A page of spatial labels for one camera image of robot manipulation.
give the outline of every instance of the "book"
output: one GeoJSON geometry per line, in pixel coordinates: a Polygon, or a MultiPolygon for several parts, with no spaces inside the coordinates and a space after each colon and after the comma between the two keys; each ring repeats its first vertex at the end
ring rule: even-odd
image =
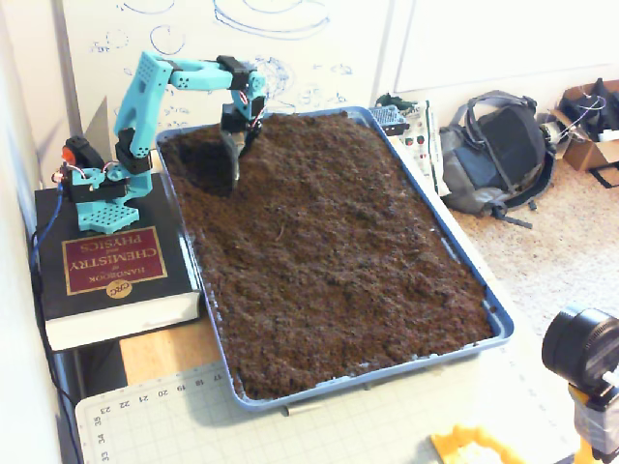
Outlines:
{"type": "MultiPolygon", "coordinates": [[[[200,279],[178,204],[162,174],[153,190],[127,202],[139,220],[110,235],[79,231],[63,199],[40,245],[42,307],[54,351],[152,331],[198,317],[200,279]]],[[[51,217],[57,190],[35,192],[38,224],[51,217]]]]}

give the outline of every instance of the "turquoise robotic arm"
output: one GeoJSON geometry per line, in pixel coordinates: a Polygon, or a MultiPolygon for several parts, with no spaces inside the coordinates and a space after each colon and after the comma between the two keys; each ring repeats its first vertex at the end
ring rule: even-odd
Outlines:
{"type": "Polygon", "coordinates": [[[151,144],[165,87],[179,90],[227,89],[232,104],[221,113],[221,139],[230,163],[229,184],[239,180],[239,157],[261,129],[266,79],[255,68],[230,56],[216,61],[171,60],[155,52],[142,52],[133,81],[118,111],[114,133],[118,136],[118,163],[107,169],[93,162],[93,149],[85,139],[67,141],[73,160],[81,160],[81,171],[65,172],[70,197],[77,207],[80,230],[106,234],[139,219],[139,211],[125,202],[147,195],[151,189],[151,144]]]}

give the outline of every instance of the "gray backpack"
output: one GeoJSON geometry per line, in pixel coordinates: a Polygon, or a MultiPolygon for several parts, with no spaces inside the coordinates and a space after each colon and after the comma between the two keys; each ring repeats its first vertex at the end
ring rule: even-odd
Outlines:
{"type": "Polygon", "coordinates": [[[533,199],[552,178],[556,150],[535,120],[536,105],[496,90],[471,99],[441,128],[443,179],[451,191],[442,199],[449,208],[532,227],[506,214],[525,204],[536,209],[533,199]],[[497,109],[478,121],[479,102],[497,109]]]}

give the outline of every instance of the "soil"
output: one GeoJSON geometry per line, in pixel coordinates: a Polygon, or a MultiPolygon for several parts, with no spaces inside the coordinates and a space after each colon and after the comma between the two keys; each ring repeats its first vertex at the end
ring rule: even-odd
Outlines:
{"type": "Polygon", "coordinates": [[[380,136],[345,113],[264,120],[227,196],[207,172],[225,157],[219,127],[162,154],[238,393],[281,397],[492,336],[483,286],[380,136]]]}

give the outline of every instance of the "tray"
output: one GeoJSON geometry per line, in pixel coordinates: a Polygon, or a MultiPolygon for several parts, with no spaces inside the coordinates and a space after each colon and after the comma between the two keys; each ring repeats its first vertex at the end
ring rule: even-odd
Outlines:
{"type": "MultiPolygon", "coordinates": [[[[322,110],[322,111],[314,111],[310,113],[301,113],[299,114],[299,116],[321,116],[321,115],[327,115],[327,114],[340,113],[342,111],[346,111],[348,113],[348,117],[355,120],[355,122],[357,122],[358,124],[374,129],[377,133],[379,133],[380,136],[385,141],[385,144],[391,150],[394,157],[400,160],[398,153],[396,152],[396,150],[394,150],[393,146],[387,139],[387,135],[385,135],[385,132],[382,129],[380,129],[380,126],[378,125],[376,120],[372,117],[371,113],[365,108],[362,108],[359,106],[352,106],[352,107],[337,108],[337,109],[327,109],[327,110],[322,110]]],[[[158,152],[160,152],[160,157],[161,157],[161,151],[160,151],[161,142],[175,135],[195,131],[197,129],[201,129],[205,127],[207,126],[198,126],[198,127],[193,127],[193,128],[180,128],[180,129],[174,129],[174,130],[165,130],[161,132],[157,136],[157,150],[158,152]]],[[[167,173],[167,168],[165,167],[165,163],[163,159],[162,159],[162,166],[163,166],[163,171],[167,173]]],[[[234,398],[239,403],[239,405],[243,407],[244,409],[257,412],[257,411],[264,411],[266,409],[286,406],[286,405],[290,405],[291,403],[295,403],[298,401],[306,400],[308,398],[312,398],[314,396],[318,396],[318,395],[322,395],[322,394],[326,394],[330,392],[335,392],[335,391],[342,390],[342,389],[351,388],[351,387],[358,386],[361,384],[375,382],[377,380],[386,379],[388,377],[393,377],[403,372],[409,372],[409,371],[413,371],[416,369],[428,367],[434,364],[445,363],[445,362],[453,361],[456,359],[461,359],[467,356],[475,355],[488,348],[494,348],[494,347],[500,346],[506,343],[508,339],[514,333],[514,329],[515,329],[514,321],[512,317],[510,316],[510,314],[505,309],[505,307],[501,304],[501,302],[496,297],[495,292],[491,288],[491,285],[484,280],[484,278],[480,275],[480,273],[477,271],[475,266],[473,266],[473,263],[471,262],[469,257],[464,252],[462,246],[457,242],[457,239],[452,233],[452,231],[450,230],[449,226],[446,224],[446,222],[443,220],[440,214],[436,211],[436,209],[432,207],[431,202],[428,201],[427,195],[420,188],[419,184],[417,183],[417,181],[415,180],[411,172],[406,168],[404,163],[402,164],[402,168],[406,172],[411,182],[411,186],[422,196],[422,198],[424,198],[427,205],[431,208],[432,212],[434,213],[434,216],[436,217],[441,227],[441,231],[443,233],[443,237],[444,237],[443,243],[447,247],[450,254],[452,254],[452,256],[456,260],[459,260],[460,262],[468,265],[469,269],[471,270],[475,278],[478,281],[480,281],[482,285],[486,288],[486,299],[484,301],[484,307],[486,309],[487,319],[488,319],[490,326],[492,327],[494,337],[486,339],[486,340],[478,341],[476,343],[471,343],[469,345],[466,345],[460,348],[459,350],[455,352],[447,353],[441,356],[429,355],[427,357],[422,357],[422,358],[418,358],[414,356],[411,358],[410,362],[404,362],[402,364],[394,365],[391,367],[385,367],[382,369],[374,370],[372,372],[368,372],[368,373],[365,373],[359,376],[344,376],[344,377],[339,377],[337,379],[321,382],[312,389],[290,394],[289,396],[283,396],[283,397],[274,398],[274,399],[259,399],[259,400],[250,399],[246,396],[245,397],[239,396],[237,392],[234,390],[234,386],[232,383],[232,377],[230,375],[230,370],[227,365],[225,353],[221,345],[218,327],[215,322],[216,318],[221,318],[220,313],[217,311],[218,304],[217,304],[217,301],[215,300],[213,292],[210,291],[208,282],[202,282],[203,288],[205,289],[206,306],[208,309],[209,317],[211,319],[211,324],[213,325],[215,336],[217,338],[217,344],[220,350],[221,359],[223,360],[223,364],[227,372],[228,384],[230,386],[230,389],[232,390],[232,394],[234,398]]],[[[171,190],[171,194],[173,194],[174,197],[176,197],[176,194],[173,190],[173,186],[171,185],[171,183],[170,183],[170,190],[171,190]]]]}

